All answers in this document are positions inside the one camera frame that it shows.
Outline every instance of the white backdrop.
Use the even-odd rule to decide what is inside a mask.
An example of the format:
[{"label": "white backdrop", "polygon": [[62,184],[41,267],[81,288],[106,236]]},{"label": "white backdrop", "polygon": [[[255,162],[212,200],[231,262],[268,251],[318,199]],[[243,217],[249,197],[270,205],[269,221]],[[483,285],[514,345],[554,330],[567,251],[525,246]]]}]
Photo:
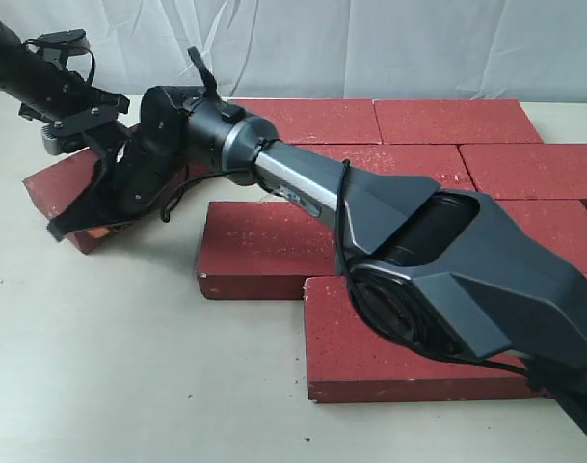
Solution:
[{"label": "white backdrop", "polygon": [[86,29],[117,92],[196,84],[195,45],[223,95],[587,102],[587,0],[0,0],[0,18]]}]

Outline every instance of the white table surface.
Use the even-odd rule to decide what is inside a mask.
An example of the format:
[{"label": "white table surface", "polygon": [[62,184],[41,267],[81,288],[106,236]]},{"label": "white table surface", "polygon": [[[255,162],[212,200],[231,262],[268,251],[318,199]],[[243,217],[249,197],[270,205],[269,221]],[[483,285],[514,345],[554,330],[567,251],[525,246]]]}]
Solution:
[{"label": "white table surface", "polygon": [[[587,142],[587,105],[523,107],[547,142]],[[0,462],[587,462],[549,400],[308,401],[302,303],[206,301],[195,280],[208,202],[263,192],[211,181],[83,256],[21,184],[55,159],[17,109],[0,94]]]}]

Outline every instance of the black robotic arm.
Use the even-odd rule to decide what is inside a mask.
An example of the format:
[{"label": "black robotic arm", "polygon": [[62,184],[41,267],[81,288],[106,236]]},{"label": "black robotic arm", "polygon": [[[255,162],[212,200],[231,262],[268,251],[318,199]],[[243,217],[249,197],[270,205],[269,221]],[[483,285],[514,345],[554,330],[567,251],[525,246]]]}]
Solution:
[{"label": "black robotic arm", "polygon": [[[49,152],[90,147],[100,156],[88,188],[51,220],[57,240],[157,212],[189,161],[209,167],[209,177],[258,184],[334,231],[337,273],[378,335],[440,362],[521,374],[587,435],[587,279],[490,196],[374,175],[286,144],[271,122],[218,96],[196,48],[189,54],[203,84],[149,89],[129,129],[117,121],[123,95],[66,68],[69,55],[88,50],[83,31],[27,43],[37,51],[0,22],[0,56],[12,57],[0,58],[0,88],[22,102],[24,117],[46,124]],[[176,189],[173,206],[194,181]],[[171,210],[160,210],[163,220]],[[499,353],[525,368],[493,361]]]}]

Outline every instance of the table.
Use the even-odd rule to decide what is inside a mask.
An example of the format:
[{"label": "table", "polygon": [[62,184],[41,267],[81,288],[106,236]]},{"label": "table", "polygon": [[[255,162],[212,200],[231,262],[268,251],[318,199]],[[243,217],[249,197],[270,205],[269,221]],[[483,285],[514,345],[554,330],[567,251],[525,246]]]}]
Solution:
[{"label": "table", "polygon": [[[547,142],[587,142],[587,104],[523,107]],[[17,110],[0,94],[0,462],[587,461],[549,400],[308,401],[302,303],[207,301],[194,276],[208,202],[265,194],[206,182],[83,256],[21,184],[54,160]]]}]

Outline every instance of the robotic arm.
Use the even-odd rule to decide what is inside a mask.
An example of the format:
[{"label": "robotic arm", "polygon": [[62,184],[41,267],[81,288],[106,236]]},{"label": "robotic arm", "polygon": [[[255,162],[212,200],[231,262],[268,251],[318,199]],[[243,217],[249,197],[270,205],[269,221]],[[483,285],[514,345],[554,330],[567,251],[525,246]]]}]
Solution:
[{"label": "robotic arm", "polygon": [[[48,225],[58,241],[153,213],[173,176],[201,163],[209,177],[257,184],[330,227],[334,265],[378,335],[436,361],[521,374],[587,435],[587,279],[490,196],[374,175],[286,144],[271,122],[219,97],[196,48],[189,55],[202,85],[149,89],[129,129],[117,121],[128,109],[123,95],[66,68],[68,56],[89,51],[84,31],[27,44],[37,51],[0,22],[0,88],[23,103],[22,116],[45,123],[50,153],[99,154],[90,185]],[[499,353],[525,368],[494,362]]]}]

